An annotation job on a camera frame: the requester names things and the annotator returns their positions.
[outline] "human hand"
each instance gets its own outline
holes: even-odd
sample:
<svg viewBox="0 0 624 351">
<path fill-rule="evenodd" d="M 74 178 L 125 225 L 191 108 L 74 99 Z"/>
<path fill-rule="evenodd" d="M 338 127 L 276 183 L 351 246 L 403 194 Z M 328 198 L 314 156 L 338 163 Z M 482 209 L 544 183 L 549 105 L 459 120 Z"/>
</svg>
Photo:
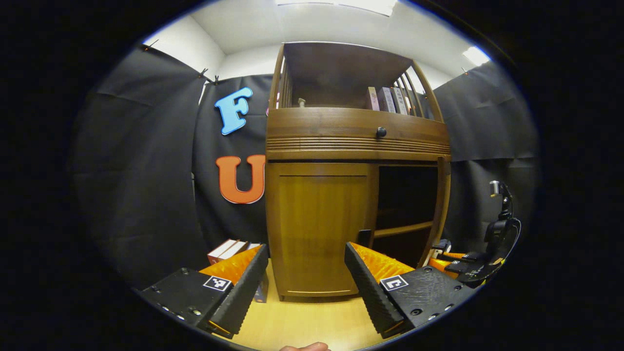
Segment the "human hand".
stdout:
<svg viewBox="0 0 624 351">
<path fill-rule="evenodd" d="M 324 342 L 315 342 L 306 347 L 296 348 L 292 346 L 284 346 L 280 349 L 280 351 L 331 351 L 328 349 L 328 346 Z"/>
</svg>

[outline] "cabinet door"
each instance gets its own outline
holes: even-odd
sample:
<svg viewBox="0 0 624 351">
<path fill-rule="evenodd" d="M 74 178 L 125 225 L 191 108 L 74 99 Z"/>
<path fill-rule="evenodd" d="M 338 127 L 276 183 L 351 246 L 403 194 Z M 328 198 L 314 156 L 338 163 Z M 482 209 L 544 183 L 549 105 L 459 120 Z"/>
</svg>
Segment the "cabinet door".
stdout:
<svg viewBox="0 0 624 351">
<path fill-rule="evenodd" d="M 355 294 L 344 248 L 360 230 L 374 228 L 377 168 L 269 163 L 265 173 L 269 248 L 278 293 Z"/>
</svg>

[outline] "wooden floor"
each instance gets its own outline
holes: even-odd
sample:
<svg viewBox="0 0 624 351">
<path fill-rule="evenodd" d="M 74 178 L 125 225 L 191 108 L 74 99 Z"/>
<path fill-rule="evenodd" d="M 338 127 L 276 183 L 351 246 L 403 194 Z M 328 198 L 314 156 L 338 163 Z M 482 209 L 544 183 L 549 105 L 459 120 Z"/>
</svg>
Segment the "wooden floor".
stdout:
<svg viewBox="0 0 624 351">
<path fill-rule="evenodd" d="M 267 302 L 253 301 L 240 333 L 226 340 L 261 351 L 317 341 L 328 344 L 332 351 L 347 351 L 391 339 L 377 334 L 361 297 L 286 297 L 280 302 L 270 259 L 266 273 Z"/>
</svg>

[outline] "orange letter u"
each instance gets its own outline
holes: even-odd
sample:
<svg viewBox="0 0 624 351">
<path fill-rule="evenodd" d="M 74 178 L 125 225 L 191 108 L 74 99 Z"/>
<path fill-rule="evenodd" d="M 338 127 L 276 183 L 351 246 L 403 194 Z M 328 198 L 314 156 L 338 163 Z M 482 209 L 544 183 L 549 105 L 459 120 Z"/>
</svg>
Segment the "orange letter u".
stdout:
<svg viewBox="0 0 624 351">
<path fill-rule="evenodd" d="M 251 155 L 247 163 L 251 165 L 251 189 L 240 191 L 236 186 L 236 167 L 240 158 L 236 156 L 219 157 L 215 162 L 219 167 L 219 190 L 221 195 L 234 204 L 252 204 L 265 193 L 265 162 L 264 155 Z"/>
</svg>

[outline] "wooden cabinet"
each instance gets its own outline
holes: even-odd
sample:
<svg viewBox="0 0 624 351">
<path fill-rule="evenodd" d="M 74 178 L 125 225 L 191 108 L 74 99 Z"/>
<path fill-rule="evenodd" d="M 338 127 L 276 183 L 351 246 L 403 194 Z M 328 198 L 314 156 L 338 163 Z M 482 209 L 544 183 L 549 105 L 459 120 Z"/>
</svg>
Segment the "wooden cabinet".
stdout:
<svg viewBox="0 0 624 351">
<path fill-rule="evenodd" d="M 413 94 L 410 67 L 433 120 Z M 393 85 L 409 96 L 410 115 L 364 109 L 368 86 Z M 298 107 L 299 97 L 306 107 Z M 406 263 L 422 265 L 444 226 L 450 159 L 435 95 L 413 60 L 347 44 L 284 44 L 271 86 L 265 167 L 280 297 L 355 294 L 344 246 L 362 229 L 374 230 L 369 246 L 398 247 Z"/>
</svg>

